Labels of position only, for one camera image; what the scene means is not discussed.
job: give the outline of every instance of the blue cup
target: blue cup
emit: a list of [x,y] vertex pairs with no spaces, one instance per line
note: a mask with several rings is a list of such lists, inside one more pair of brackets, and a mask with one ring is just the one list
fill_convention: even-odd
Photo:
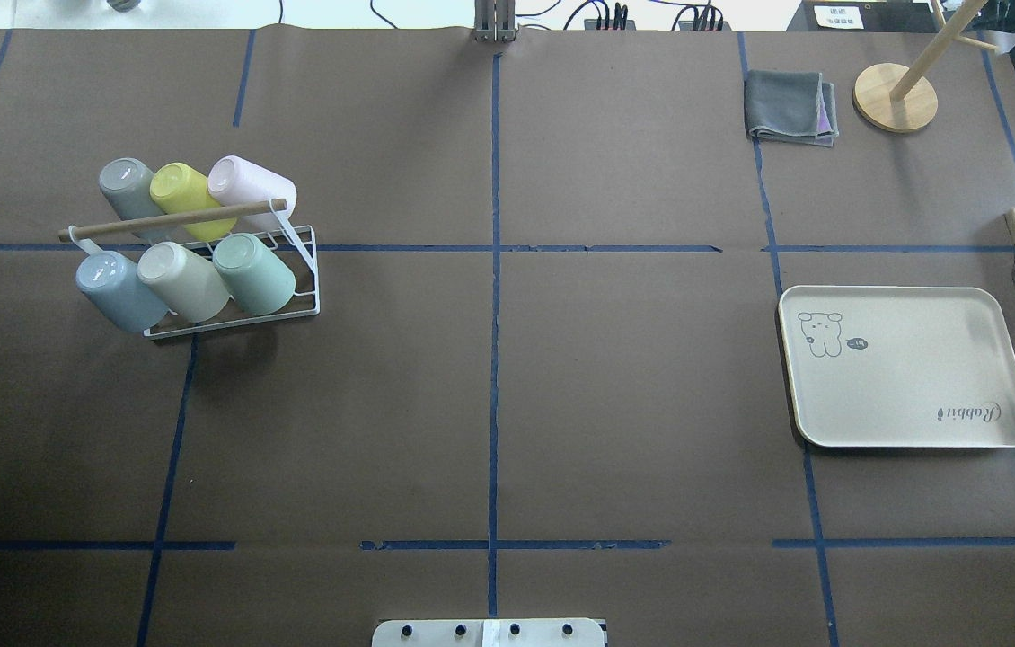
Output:
[[122,331],[145,331],[167,313],[165,303],[141,283],[137,264],[121,253],[99,251],[81,261],[76,287]]

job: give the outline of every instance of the yellow cup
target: yellow cup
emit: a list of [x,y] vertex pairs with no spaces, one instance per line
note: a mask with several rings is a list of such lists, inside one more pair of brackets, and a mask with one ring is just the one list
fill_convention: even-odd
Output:
[[[160,168],[152,176],[149,196],[165,213],[182,213],[186,210],[216,208],[220,202],[208,195],[208,179],[187,164],[172,163]],[[236,225],[236,218],[212,220],[186,224],[184,229],[197,241],[207,243],[222,238]]]

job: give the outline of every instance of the mint green cup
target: mint green cup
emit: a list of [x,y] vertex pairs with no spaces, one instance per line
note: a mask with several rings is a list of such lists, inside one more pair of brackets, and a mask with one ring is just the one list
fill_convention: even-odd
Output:
[[292,298],[295,275],[252,234],[232,234],[212,253],[212,265],[236,306],[249,315],[272,315]]

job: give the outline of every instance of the cup rack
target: cup rack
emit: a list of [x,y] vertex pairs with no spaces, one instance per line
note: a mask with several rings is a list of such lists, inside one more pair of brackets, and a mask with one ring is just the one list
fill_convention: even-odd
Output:
[[[183,224],[194,224],[197,222],[209,222],[212,220],[227,220],[231,217],[242,217],[246,215],[258,215],[261,213],[273,213],[277,217],[280,229],[270,232],[260,232],[254,234],[269,246],[269,250],[280,255],[281,261],[288,265],[289,269],[297,273],[295,279],[295,292],[292,299],[277,312],[272,315],[249,316],[236,307],[235,302],[229,300],[227,306],[220,311],[219,315],[204,323],[191,323],[181,318],[175,312],[170,312],[159,323],[144,331],[147,339],[167,339],[181,335],[192,335],[194,332],[219,331],[223,328],[235,328],[239,326],[250,326],[250,324],[265,324],[267,321],[280,321],[282,319],[294,319],[298,316],[315,316],[320,313],[320,273],[316,262],[316,231],[311,225],[292,225],[280,212],[288,208],[288,201],[283,198],[275,198],[261,202],[248,202],[248,204],[230,205],[216,208],[191,210],[190,212],[157,215],[152,217],[138,217],[136,220],[125,220],[120,222],[109,222],[105,224],[90,224],[77,227],[69,225],[68,229],[57,233],[57,238],[63,242],[71,242],[79,246],[85,253],[95,253],[99,251],[93,238],[105,237],[109,234],[119,234],[123,232],[141,232],[141,230],[161,229],[161,227],[179,227]],[[209,243],[189,243],[184,245],[184,249],[198,253],[202,257],[212,258],[212,246]]]

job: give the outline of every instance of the cup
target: cup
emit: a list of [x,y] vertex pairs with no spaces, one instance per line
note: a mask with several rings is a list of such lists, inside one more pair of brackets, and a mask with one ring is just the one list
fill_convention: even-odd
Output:
[[145,331],[167,314],[165,303],[139,281],[137,264],[121,253],[85,257],[76,269],[76,289],[122,331]]
[[280,310],[295,292],[295,275],[280,257],[252,234],[232,234],[212,253],[212,265],[249,315]]
[[[288,208],[279,212],[285,220],[295,208],[295,184],[291,180],[236,155],[223,156],[212,166],[208,172],[208,193],[223,205],[285,198]],[[271,213],[247,215],[245,220],[260,232],[280,229],[280,222]]]
[[228,303],[228,289],[212,263],[176,243],[149,247],[137,267],[141,282],[184,319],[212,319]]
[[[152,176],[149,195],[165,213],[182,213],[186,210],[216,208],[220,202],[208,195],[208,180],[202,173],[187,164],[172,163],[162,166]],[[197,241],[207,243],[223,237],[236,225],[236,218],[212,220],[186,224],[184,229]]]
[[[97,184],[100,193],[113,205],[121,220],[136,220],[137,217],[163,215],[163,210],[149,196],[152,170],[142,160],[133,158],[113,159],[100,169]],[[152,242],[157,238],[167,238],[172,230],[145,230],[135,232],[137,238]]]

